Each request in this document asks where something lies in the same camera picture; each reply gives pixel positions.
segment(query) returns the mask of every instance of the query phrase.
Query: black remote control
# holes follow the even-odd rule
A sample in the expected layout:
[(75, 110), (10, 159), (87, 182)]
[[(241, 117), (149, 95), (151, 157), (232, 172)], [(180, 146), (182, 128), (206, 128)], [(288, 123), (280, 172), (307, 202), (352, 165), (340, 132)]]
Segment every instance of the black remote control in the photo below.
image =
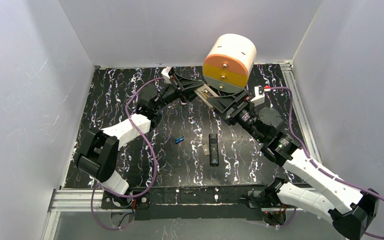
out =
[(217, 167), (219, 165), (219, 138), (217, 134), (209, 134), (209, 165)]

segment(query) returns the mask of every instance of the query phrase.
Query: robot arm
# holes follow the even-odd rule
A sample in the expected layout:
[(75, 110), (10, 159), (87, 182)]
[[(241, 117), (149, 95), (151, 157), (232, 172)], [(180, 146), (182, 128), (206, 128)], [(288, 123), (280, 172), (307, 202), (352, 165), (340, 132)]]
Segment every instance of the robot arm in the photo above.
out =
[[(360, 239), (376, 216), (378, 199), (360, 193), (318, 171), (334, 175), (312, 159), (307, 159), (300, 144), (285, 132), (286, 123), (273, 108), (255, 113), (254, 98), (245, 89), (231, 95), (219, 96), (201, 80), (180, 77), (171, 68), (162, 72), (165, 84), (161, 91), (153, 84), (145, 86), (139, 95), (136, 114), (131, 119), (143, 133), (155, 128), (161, 120), (160, 110), (176, 99), (189, 102), (199, 97), (228, 125), (239, 124), (259, 143), (261, 151), (270, 161), (291, 171), (313, 186), (311, 192), (277, 178), (262, 191), (258, 198), (275, 207), (286, 204), (302, 208), (323, 218), (350, 240)], [(125, 194), (129, 184), (116, 171), (118, 150), (139, 136), (127, 119), (111, 127), (89, 129), (75, 157), (76, 166), (98, 180), (106, 189)]]
[[(151, 121), (145, 116), (133, 114), (131, 119), (143, 133), (150, 131)], [(99, 181), (104, 188), (123, 195), (129, 184), (116, 171), (117, 154), (123, 145), (138, 136), (139, 132), (129, 119), (101, 130), (91, 128), (74, 158), (76, 167)]]
[[(191, 81), (176, 75), (172, 69), (163, 71), (163, 76), (166, 82), (171, 81), (172, 86), (177, 86), (174, 92), (178, 91), (179, 96), (182, 95), (182, 83)], [(161, 92), (162, 94), (157, 94), (156, 99), (165, 98), (165, 91)], [(255, 113), (255, 103), (261, 101), (258, 99), (259, 94), (257, 98), (253, 98), (257, 101), (251, 100), (251, 96), (245, 89), (231, 95), (219, 96), (204, 83), (196, 84), (193, 92), (190, 88), (189, 93), (199, 97), (228, 125), (241, 125), (259, 143), (262, 143), (261, 151), (265, 157), (297, 174), (318, 191), (303, 190), (278, 178), (265, 189), (261, 198), (268, 198), (273, 206), (287, 204), (302, 208), (331, 223), (348, 239), (361, 238), (376, 216), (379, 200), (321, 173), (319, 168), (335, 176), (321, 164), (307, 159), (304, 151), (300, 149), (300, 144), (285, 132), (286, 123), (275, 109), (266, 107), (258, 114)], [(153, 107), (152, 101), (145, 101), (148, 99), (146, 93), (139, 96), (137, 109), (145, 116)]]

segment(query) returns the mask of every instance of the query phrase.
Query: black marble surface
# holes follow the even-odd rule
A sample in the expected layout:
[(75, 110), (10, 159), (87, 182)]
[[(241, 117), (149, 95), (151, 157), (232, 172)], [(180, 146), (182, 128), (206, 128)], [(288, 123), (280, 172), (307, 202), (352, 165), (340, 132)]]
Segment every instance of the black marble surface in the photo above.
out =
[[(130, 97), (151, 79), (160, 77), (163, 68), (129, 68), (96, 70), (83, 111), (73, 154), (90, 127), (105, 128), (127, 119), (124, 106)], [(185, 78), (203, 80), (201, 67), (177, 67)], [(286, 86), (278, 64), (255, 65), (248, 81), (248, 90), (254, 95), (254, 86)], [(277, 109), (288, 119), (289, 95), (283, 91), (266, 94), (265, 103), (257, 107)], [(136, 101), (130, 106), (133, 111)], [(219, 186), (240, 184), (270, 184), (275, 177), (293, 183), (303, 182), (266, 159), (261, 146), (241, 126), (228, 126), (199, 99), (188, 105), (175, 101), (162, 110), (158, 127), (146, 134), (158, 159), (158, 175), (154, 186)], [(294, 132), (302, 138), (296, 116)], [(208, 134), (218, 133), (220, 165), (211, 167), (204, 155), (202, 143), (208, 144)], [(175, 144), (175, 139), (184, 141)], [(131, 186), (147, 186), (152, 177), (152, 157), (141, 137), (120, 149), (116, 169)], [(94, 180), (70, 163), (64, 188), (91, 188)]]

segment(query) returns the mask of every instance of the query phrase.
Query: gray wall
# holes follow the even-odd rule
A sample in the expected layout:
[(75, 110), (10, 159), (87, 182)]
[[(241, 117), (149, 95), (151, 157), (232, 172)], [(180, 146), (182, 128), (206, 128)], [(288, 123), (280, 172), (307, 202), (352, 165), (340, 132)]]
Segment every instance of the gray wall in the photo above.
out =
[(324, 164), (384, 196), (384, 1), (324, 1), (293, 71)]
[(0, 0), (0, 240), (42, 236), (93, 70), (57, 0)]
[[(108, 212), (97, 213), (107, 226), (112, 226)], [(118, 224), (121, 217), (113, 216)], [(309, 212), (298, 211), (289, 226), (272, 227), (246, 222), (245, 219), (158, 219), (134, 221), (123, 231), (108, 231), (94, 221), (90, 212), (62, 212), (55, 240), (294, 240), (344, 239), (327, 221)]]
[(94, 65), (202, 65), (226, 33), (254, 42), (257, 62), (291, 59), (322, 0), (59, 0)]

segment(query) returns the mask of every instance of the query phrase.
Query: orange stripe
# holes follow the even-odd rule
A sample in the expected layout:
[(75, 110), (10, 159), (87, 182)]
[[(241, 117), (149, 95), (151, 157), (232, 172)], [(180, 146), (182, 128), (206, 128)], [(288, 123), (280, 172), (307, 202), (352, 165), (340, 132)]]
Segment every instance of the orange stripe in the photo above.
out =
[(205, 58), (204, 64), (224, 69), (231, 73), (248, 76), (248, 70), (245, 65), (231, 56), (222, 54), (211, 54)]

